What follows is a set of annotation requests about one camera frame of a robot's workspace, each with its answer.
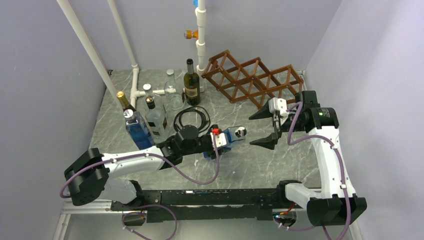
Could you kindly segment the clear glass bottle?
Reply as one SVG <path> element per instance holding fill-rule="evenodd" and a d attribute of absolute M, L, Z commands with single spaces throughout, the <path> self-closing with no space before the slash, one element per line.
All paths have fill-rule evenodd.
<path fill-rule="evenodd" d="M 185 97 L 183 89 L 177 85 L 173 69 L 166 71 L 166 82 L 164 84 L 164 93 L 171 110 L 180 110 L 185 106 Z"/>
<path fill-rule="evenodd" d="M 145 97 L 146 98 L 148 98 L 148 97 L 151 97 L 151 98 L 154 98 L 154 91 L 153 91 L 153 89 L 152 89 L 152 86 L 151 86 L 151 84 L 150 83 L 146 83 L 146 84 L 144 84 L 143 86 L 142 86 L 142 88 L 143 88 L 143 90 L 144 90 L 144 93 L 145 93 Z"/>

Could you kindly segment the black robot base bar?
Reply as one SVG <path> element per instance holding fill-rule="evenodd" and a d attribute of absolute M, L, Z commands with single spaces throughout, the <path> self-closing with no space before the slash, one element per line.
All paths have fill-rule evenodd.
<path fill-rule="evenodd" d="M 271 221 L 293 203 L 279 188 L 144 190 L 132 203 L 114 201 L 112 211 L 143 211 L 147 223 L 178 220 Z"/>

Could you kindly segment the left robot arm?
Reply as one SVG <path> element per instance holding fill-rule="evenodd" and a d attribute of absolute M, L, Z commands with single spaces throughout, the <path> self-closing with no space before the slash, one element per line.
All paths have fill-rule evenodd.
<path fill-rule="evenodd" d="M 173 168 L 192 183 L 209 185 L 218 177 L 222 155 L 230 151 L 238 140 L 245 140 L 245 129 L 241 128 L 241 133 L 238 130 L 238 127 L 222 130 L 213 125 L 207 133 L 199 135 L 195 126 L 186 125 L 167 140 L 137 151 L 100 153 L 98 148 L 90 148 L 64 171 L 65 184 L 59 196 L 71 199 L 74 206 L 104 199 L 137 210 L 144 203 L 140 184 L 133 180 L 119 181 L 117 178 L 168 168 Z M 196 180 L 178 168 L 185 156 L 194 154 L 216 160 L 215 174 L 211 180 Z"/>

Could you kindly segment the brown gold-capped wine bottle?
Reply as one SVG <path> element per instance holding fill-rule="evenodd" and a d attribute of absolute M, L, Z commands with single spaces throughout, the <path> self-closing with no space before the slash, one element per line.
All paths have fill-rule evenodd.
<path fill-rule="evenodd" d="M 137 110 L 131 105 L 130 101 L 127 99 L 125 93 L 123 91 L 118 91 L 116 93 L 116 97 L 119 100 L 123 111 L 125 110 L 132 110 L 133 112 L 136 112 Z"/>

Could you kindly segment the blue label clear bottle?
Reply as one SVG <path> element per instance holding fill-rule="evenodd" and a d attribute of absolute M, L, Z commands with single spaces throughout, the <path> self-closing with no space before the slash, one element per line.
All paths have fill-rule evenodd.
<path fill-rule="evenodd" d="M 242 144 L 247 135 L 247 129 L 244 126 L 231 126 L 232 128 L 232 149 Z"/>
<path fill-rule="evenodd" d="M 155 145 L 153 137 L 138 111 L 126 109 L 123 112 L 125 129 L 139 150 L 144 150 Z"/>

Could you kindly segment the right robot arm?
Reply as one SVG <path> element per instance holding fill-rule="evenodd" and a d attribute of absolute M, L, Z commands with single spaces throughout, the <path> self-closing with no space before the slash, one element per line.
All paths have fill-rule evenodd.
<path fill-rule="evenodd" d="M 272 119 L 273 133 L 250 144 L 274 150 L 283 133 L 287 133 L 290 146 L 310 140 L 320 173 L 320 192 L 298 180 L 283 180 L 275 194 L 276 203 L 282 208 L 295 203 L 306 210 L 314 227 L 353 223 L 367 209 L 367 202 L 357 196 L 345 167 L 336 111 L 322 107 L 314 90 L 303 90 L 295 95 L 294 105 L 288 106 L 285 99 L 274 97 L 249 117 L 265 118 Z"/>

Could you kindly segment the dark green wine bottle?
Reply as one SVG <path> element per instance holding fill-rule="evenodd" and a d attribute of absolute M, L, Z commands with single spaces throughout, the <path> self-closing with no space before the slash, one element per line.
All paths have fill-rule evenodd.
<path fill-rule="evenodd" d="M 197 106 L 201 102 L 200 77 L 194 70 L 194 61 L 191 58 L 186 60 L 186 65 L 187 72 L 183 77 L 185 98 L 190 106 Z"/>

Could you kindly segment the dark bottle black cap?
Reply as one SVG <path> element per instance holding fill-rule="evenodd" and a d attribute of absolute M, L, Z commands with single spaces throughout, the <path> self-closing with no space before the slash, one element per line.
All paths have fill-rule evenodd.
<path fill-rule="evenodd" d="M 157 138 L 164 138 L 168 122 L 163 106 L 156 104 L 152 96 L 148 96 L 145 102 L 148 108 L 145 118 L 152 134 Z"/>

